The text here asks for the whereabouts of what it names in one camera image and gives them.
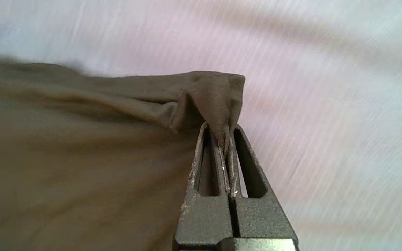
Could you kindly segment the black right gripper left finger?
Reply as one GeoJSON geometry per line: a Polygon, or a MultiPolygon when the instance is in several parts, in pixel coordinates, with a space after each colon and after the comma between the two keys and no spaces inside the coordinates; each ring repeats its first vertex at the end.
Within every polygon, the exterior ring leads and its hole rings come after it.
{"type": "Polygon", "coordinates": [[[174,231],[174,245],[217,245],[233,237],[229,209],[230,185],[228,169],[222,148],[212,130],[203,123],[196,142],[196,149],[188,176],[188,185],[174,231]],[[199,192],[204,153],[210,154],[215,196],[199,192]]]}

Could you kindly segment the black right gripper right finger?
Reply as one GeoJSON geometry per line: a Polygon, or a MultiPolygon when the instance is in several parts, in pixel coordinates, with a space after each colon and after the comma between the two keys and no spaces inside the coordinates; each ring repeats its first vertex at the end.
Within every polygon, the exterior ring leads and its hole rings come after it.
{"type": "Polygon", "coordinates": [[[239,125],[230,139],[228,178],[232,224],[239,238],[287,239],[298,245],[297,235],[239,125]]]}

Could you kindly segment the black printed T-shirt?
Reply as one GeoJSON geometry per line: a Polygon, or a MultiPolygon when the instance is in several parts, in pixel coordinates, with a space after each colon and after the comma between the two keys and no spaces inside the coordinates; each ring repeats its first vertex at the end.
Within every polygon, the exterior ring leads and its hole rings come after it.
{"type": "Polygon", "coordinates": [[[0,251],[172,251],[200,128],[226,150],[244,84],[0,60],[0,251]]]}

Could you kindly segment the blue bed sheet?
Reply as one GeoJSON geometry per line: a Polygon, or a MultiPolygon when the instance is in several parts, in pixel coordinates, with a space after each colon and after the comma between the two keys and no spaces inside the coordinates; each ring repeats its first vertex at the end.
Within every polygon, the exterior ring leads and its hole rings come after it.
{"type": "Polygon", "coordinates": [[[302,251],[402,251],[402,0],[0,0],[0,55],[246,77],[239,123],[302,251]]]}

